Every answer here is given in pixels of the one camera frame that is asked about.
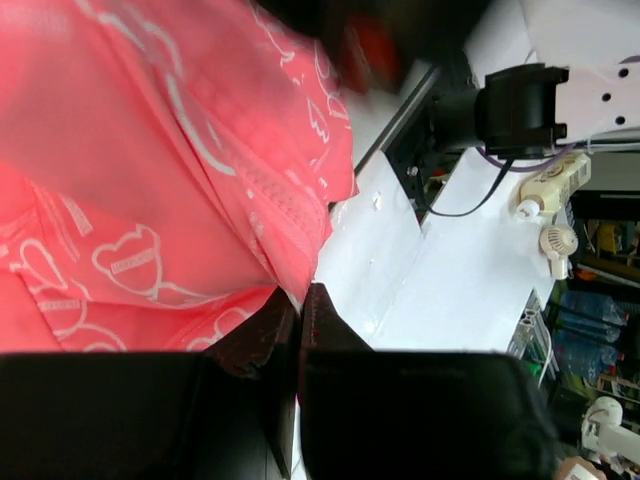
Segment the pink hooded kids jacket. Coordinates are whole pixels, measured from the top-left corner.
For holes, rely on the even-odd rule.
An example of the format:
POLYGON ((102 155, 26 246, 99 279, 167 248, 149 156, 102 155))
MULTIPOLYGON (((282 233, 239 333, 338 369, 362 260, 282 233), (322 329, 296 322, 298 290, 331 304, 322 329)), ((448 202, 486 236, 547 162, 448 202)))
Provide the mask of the pink hooded kids jacket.
POLYGON ((321 41, 257 2, 3 2, 2 350, 201 350, 300 307, 352 149, 321 41))

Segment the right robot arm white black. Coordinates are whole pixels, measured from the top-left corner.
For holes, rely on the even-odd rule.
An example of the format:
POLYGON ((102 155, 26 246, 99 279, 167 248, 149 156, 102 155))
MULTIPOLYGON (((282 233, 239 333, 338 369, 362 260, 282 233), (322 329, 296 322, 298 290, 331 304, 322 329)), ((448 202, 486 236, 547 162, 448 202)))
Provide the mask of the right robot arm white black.
POLYGON ((491 1, 464 46, 484 77, 435 100, 437 149, 500 159, 638 149, 638 2, 491 1))

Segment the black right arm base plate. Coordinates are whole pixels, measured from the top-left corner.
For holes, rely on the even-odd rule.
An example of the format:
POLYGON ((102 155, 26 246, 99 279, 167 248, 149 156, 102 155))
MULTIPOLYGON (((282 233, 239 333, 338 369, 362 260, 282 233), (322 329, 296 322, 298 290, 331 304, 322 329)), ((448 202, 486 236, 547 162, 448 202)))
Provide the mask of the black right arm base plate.
POLYGON ((435 148, 429 121, 415 120, 403 126, 387 148, 386 156, 421 222, 435 199, 427 184, 447 163, 447 154, 435 148))

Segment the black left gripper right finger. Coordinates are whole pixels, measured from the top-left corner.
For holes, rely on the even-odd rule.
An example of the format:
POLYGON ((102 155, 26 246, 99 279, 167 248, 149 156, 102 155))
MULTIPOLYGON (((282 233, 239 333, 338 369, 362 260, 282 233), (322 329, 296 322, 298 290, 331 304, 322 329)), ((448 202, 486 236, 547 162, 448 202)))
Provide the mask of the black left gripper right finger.
POLYGON ((553 422, 519 359, 376 351, 322 284, 303 307, 298 401, 311 479, 549 479, 556 469, 553 422))

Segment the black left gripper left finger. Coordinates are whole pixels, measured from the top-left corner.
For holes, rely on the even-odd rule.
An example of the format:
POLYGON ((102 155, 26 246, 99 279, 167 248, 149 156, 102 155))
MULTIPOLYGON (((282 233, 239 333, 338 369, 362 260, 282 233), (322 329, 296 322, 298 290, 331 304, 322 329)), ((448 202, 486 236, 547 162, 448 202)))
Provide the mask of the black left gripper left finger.
POLYGON ((197 352, 1 358, 5 479, 287 479, 299 319, 286 294, 197 352))

